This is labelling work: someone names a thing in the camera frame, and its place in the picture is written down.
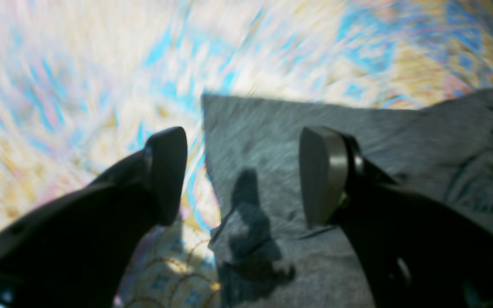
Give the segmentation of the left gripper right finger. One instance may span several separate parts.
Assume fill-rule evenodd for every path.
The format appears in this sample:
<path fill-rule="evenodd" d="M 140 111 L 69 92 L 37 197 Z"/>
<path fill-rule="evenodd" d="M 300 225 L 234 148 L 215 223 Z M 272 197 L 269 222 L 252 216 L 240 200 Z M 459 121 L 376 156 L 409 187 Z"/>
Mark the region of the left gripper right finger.
<path fill-rule="evenodd" d="M 307 225 L 343 230 L 378 308 L 493 308 L 493 234 L 400 187 L 336 130 L 303 128 L 299 165 Z"/>

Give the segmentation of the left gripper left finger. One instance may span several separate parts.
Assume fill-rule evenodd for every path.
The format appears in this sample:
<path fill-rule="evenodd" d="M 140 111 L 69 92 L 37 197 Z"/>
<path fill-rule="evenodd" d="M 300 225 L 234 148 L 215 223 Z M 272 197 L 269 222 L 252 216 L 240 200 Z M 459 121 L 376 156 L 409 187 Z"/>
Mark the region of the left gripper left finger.
<path fill-rule="evenodd" d="M 143 236 L 176 220 L 186 163 L 184 129 L 159 131 L 0 231 L 0 308 L 109 308 Z"/>

